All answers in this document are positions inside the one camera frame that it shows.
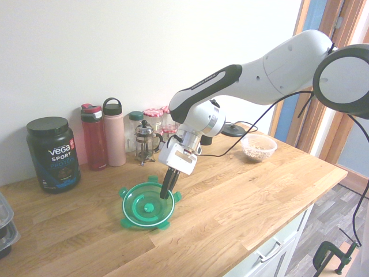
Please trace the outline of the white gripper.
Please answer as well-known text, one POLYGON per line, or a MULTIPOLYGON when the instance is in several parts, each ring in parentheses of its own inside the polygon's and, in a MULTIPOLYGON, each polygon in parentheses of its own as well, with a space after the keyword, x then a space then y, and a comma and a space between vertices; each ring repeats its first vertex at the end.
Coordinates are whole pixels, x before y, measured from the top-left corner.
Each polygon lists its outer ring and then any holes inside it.
POLYGON ((197 156, 186 151, 179 143, 160 143, 159 162, 168 166, 161 187, 160 198, 168 199, 178 180, 179 172, 190 175, 197 163, 197 156))

